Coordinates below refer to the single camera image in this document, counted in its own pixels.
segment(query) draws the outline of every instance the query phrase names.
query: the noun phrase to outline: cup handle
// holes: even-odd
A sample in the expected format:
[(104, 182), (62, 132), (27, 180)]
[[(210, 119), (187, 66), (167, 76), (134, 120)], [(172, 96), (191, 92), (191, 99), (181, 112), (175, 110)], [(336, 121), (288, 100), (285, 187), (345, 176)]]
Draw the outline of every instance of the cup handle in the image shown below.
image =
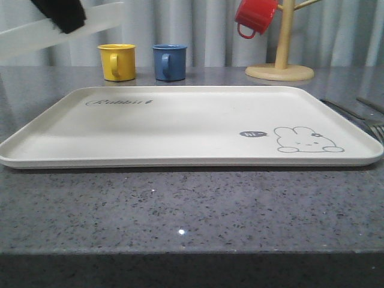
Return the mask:
[(163, 54), (161, 57), (161, 66), (163, 68), (163, 74), (166, 77), (169, 77), (169, 61), (170, 61), (170, 55), (169, 54)]
[(255, 35), (256, 35), (256, 31), (253, 30), (252, 34), (250, 36), (247, 36), (247, 35), (244, 35), (241, 31), (240, 31), (240, 23), (238, 23), (238, 33), (239, 35), (242, 37), (242, 38), (245, 38), (245, 39), (252, 39)]
[(115, 77), (119, 77), (118, 72), (118, 55), (116, 53), (113, 53), (110, 55), (110, 67), (112, 69), (112, 74)]

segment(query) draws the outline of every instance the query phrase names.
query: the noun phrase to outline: wooden mug stand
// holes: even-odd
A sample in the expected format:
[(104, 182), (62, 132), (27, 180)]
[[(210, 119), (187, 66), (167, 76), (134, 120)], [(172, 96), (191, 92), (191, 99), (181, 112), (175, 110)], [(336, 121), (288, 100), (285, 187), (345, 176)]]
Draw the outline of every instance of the wooden mug stand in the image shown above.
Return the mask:
[(295, 5), (295, 0), (283, 0), (283, 5), (278, 5), (278, 9), (283, 12), (281, 19), (280, 36), (276, 51), (275, 63), (257, 64), (247, 67), (246, 75), (276, 81), (300, 81), (314, 77), (311, 68), (288, 64), (290, 38), (292, 33), (293, 14), (295, 10), (318, 2), (320, 0), (307, 0)]

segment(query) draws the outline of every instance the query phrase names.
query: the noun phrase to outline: cup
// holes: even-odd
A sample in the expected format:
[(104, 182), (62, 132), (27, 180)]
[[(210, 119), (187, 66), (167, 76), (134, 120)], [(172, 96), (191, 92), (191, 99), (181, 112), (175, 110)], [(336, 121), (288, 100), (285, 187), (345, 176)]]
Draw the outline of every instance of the cup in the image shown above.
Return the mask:
[(128, 81), (136, 78), (135, 45), (99, 45), (104, 79), (108, 81)]
[[(242, 0), (235, 16), (239, 35), (251, 39), (257, 32), (263, 34), (271, 24), (277, 4), (277, 0)], [(244, 35), (240, 30), (241, 25), (252, 29), (252, 34)]]
[(161, 81), (185, 79), (185, 58), (187, 47), (180, 44), (159, 44), (153, 46), (155, 77)]

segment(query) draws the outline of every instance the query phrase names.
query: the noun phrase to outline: red cup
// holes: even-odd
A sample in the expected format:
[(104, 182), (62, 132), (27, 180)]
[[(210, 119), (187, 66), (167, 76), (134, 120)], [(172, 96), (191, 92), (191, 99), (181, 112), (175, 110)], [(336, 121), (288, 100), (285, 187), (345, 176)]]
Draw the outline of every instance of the red cup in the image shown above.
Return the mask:
[[(235, 16), (240, 36), (251, 39), (257, 32), (263, 34), (275, 15), (277, 4), (277, 0), (242, 0)], [(244, 35), (240, 31), (241, 25), (252, 29), (253, 33)]]

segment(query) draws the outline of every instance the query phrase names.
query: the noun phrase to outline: rectangular tray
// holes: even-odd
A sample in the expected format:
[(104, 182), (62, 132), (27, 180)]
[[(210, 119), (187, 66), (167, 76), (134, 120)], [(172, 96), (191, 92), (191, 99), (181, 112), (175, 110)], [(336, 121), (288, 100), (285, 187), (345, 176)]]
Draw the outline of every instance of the rectangular tray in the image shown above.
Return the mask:
[(304, 90), (285, 86), (91, 87), (0, 144), (21, 169), (363, 166), (382, 145)]

